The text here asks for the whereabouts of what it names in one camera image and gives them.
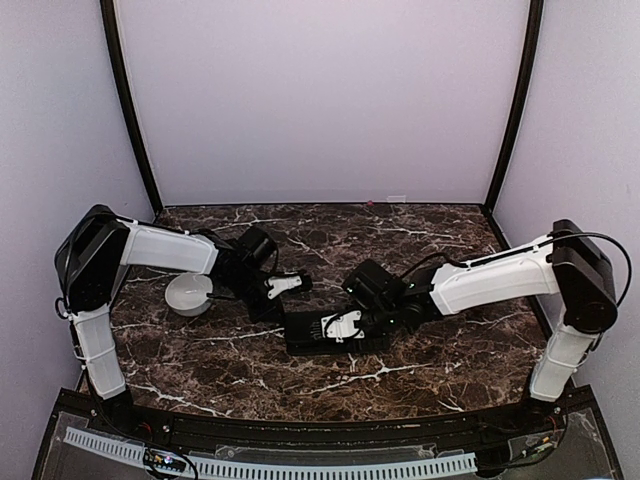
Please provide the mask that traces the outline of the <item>black zippered tool case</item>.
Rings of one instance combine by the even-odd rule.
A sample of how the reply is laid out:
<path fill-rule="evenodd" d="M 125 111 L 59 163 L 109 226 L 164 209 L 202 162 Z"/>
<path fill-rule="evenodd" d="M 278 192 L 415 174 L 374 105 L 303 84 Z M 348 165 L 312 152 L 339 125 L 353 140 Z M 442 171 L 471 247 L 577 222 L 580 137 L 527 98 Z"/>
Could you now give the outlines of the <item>black zippered tool case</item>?
<path fill-rule="evenodd" d="M 374 335 L 359 331 L 361 312 L 346 313 L 343 319 L 336 319 L 324 327 L 336 315 L 331 311 L 309 311 L 286 314 L 284 333 L 286 351 L 291 356 L 372 354 L 386 351 L 391 346 L 388 335 Z"/>

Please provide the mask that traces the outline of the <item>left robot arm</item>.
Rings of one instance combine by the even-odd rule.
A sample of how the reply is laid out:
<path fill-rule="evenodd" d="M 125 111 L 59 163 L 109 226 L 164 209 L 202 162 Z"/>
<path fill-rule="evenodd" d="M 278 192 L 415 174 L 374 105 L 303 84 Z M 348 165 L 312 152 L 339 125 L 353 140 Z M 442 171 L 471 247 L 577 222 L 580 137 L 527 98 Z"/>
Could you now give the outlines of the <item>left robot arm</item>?
<path fill-rule="evenodd" d="M 284 320 L 280 296 L 307 292 L 312 279 L 303 270 L 264 269 L 276 261 L 276 242 L 252 226 L 240 237 L 223 239 L 209 229 L 180 231 L 121 217 L 93 206 L 54 256 L 61 290 L 55 308 L 70 321 L 75 352 L 102 400 L 101 417 L 120 436 L 141 427 L 140 412 L 119 398 L 126 390 L 110 324 L 110 304 L 118 272 L 130 265 L 202 275 L 243 302 L 251 322 Z"/>

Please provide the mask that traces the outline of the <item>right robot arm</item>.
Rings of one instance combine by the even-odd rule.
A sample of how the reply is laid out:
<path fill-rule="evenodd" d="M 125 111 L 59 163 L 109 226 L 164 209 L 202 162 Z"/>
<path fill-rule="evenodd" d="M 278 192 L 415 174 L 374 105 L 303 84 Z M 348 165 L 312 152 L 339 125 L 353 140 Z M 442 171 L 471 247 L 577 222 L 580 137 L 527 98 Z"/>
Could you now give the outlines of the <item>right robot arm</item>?
<path fill-rule="evenodd" d="M 596 240 L 572 221 L 554 223 L 544 236 L 496 254 L 431 267 L 422 259 L 401 275 L 373 260 L 343 282 L 355 304 L 319 321 L 320 337 L 345 345 L 373 339 L 399 326 L 421 324 L 462 311 L 536 295 L 559 295 L 563 307 L 542 357 L 530 377 L 529 396 L 510 413 L 521 434 L 534 432 L 549 416 L 570 377 L 618 318 L 626 290 L 616 291 L 613 266 Z"/>

